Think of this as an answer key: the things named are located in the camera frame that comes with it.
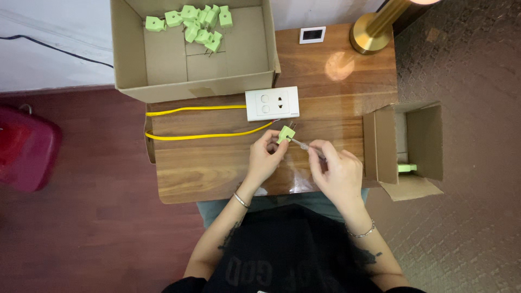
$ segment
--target small display screen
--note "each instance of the small display screen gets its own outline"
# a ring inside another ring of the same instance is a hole
[[[304,35],[302,36],[302,40],[315,40],[320,38],[322,38],[322,30],[304,31]]]

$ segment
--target forearm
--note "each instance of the forearm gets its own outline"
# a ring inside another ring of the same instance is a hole
[[[346,228],[355,235],[367,233],[373,225],[361,200],[349,206],[344,205],[339,211],[345,220]],[[350,237],[358,248],[355,254],[356,261],[382,290],[409,285],[378,229],[374,229],[365,237]]]
[[[247,178],[236,193],[246,205],[250,205],[257,188],[258,184]],[[184,277],[194,276],[208,279],[212,275],[215,266],[222,258],[223,248],[228,244],[235,229],[241,225],[246,212],[247,208],[235,197],[230,199],[197,242],[188,261]]]

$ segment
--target woman's left hand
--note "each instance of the woman's left hand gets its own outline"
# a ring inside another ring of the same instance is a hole
[[[277,169],[288,150],[289,141],[284,139],[280,145],[278,130],[268,130],[250,147],[250,165],[244,181],[255,183],[257,187]]]

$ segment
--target grey pants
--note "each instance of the grey pants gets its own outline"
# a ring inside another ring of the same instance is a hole
[[[362,199],[364,200],[364,203],[367,200],[368,192],[369,188],[362,189]],[[225,208],[229,201],[230,200],[228,199],[222,199],[200,201],[197,203],[199,212],[201,213],[201,216],[204,220],[205,228],[208,228],[213,223],[215,218],[217,218],[217,216],[221,213],[222,209]],[[344,219],[340,215],[340,212],[337,210],[337,208],[320,191],[288,194],[284,196],[253,197],[248,213],[272,209],[274,207],[292,203],[307,207],[315,213],[321,214],[335,221],[344,222]]]

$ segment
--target wall socket plate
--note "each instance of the wall socket plate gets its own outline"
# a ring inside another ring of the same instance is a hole
[[[248,121],[299,117],[297,87],[246,91]]]

